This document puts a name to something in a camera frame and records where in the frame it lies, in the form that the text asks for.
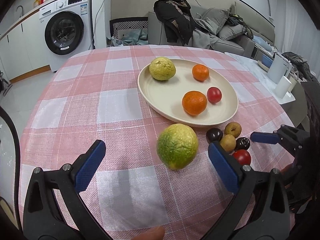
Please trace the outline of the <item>person's right hand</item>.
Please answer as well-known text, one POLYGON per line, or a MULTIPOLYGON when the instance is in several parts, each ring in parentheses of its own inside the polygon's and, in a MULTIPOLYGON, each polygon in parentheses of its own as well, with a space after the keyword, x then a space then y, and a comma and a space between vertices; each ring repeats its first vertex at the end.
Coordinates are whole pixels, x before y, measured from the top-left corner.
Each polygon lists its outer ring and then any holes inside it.
POLYGON ((290 177, 290 176, 292 175, 292 172, 294 172, 294 169, 295 169, 295 167, 294 167, 293 163, 291 163, 291 164, 285 166, 285 167, 281 170, 281 175, 282 175, 283 177, 290 177))

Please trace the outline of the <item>person's left hand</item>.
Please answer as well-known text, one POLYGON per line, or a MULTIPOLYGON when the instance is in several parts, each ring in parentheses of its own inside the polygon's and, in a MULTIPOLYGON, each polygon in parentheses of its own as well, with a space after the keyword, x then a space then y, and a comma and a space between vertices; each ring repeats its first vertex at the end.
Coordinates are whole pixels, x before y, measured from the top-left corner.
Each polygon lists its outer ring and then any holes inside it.
POLYGON ((149 229, 148 231, 137 235, 132 240, 163 240, 165 235, 165 228, 158 226, 149 229))

